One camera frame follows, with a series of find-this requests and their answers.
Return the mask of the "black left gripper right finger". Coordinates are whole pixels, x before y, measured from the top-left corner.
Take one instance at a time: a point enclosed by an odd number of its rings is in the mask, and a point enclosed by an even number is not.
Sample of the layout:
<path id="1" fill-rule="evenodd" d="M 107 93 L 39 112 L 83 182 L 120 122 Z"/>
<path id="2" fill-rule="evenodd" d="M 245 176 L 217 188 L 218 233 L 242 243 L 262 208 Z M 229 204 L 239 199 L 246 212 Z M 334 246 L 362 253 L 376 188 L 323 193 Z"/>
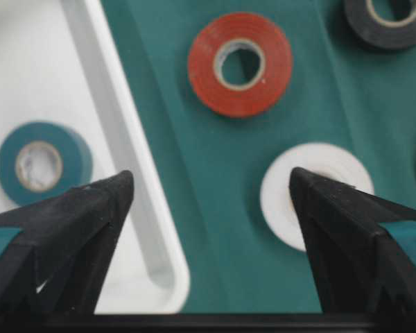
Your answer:
<path id="1" fill-rule="evenodd" d="M 416 264 L 382 226 L 416 210 L 295 167 L 289 192 L 321 308 L 416 323 Z"/>

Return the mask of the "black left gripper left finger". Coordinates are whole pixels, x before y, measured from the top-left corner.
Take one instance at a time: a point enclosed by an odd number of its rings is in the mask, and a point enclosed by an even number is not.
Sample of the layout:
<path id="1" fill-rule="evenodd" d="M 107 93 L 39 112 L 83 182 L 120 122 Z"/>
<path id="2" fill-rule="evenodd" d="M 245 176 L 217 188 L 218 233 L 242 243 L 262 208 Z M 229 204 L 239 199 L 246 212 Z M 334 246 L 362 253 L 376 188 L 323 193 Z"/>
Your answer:
<path id="1" fill-rule="evenodd" d="M 130 171 L 0 213 L 0 323 L 93 314 L 135 193 Z"/>

